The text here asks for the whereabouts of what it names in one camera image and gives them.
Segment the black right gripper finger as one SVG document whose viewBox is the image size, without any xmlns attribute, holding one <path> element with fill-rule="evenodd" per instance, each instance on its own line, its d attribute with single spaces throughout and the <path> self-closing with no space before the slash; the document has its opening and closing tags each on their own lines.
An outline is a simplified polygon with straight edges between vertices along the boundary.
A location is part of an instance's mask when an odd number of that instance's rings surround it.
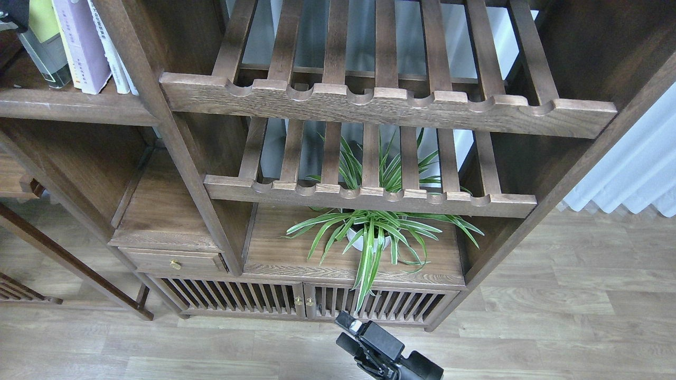
<svg viewBox="0 0 676 380">
<path fill-rule="evenodd" d="M 359 341 L 354 340 L 344 332 L 336 339 L 336 344 L 349 353 L 357 366 L 373 378 L 382 378 L 383 371 L 378 358 L 370 348 L 364 347 Z"/>
<path fill-rule="evenodd" d="M 349 313 L 340 312 L 335 318 L 335 324 L 364 347 L 372 349 L 381 365 L 394 365 L 401 357 L 404 344 L 376 322 L 362 323 Z"/>
</svg>

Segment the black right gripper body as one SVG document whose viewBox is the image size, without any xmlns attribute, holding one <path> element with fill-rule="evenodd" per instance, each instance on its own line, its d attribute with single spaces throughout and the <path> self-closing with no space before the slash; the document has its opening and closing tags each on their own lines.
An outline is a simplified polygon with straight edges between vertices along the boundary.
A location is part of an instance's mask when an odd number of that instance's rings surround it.
<svg viewBox="0 0 676 380">
<path fill-rule="evenodd" d="M 413 350 L 408 357 L 401 356 L 395 363 L 393 379 L 442 379 L 444 369 Z"/>
</svg>

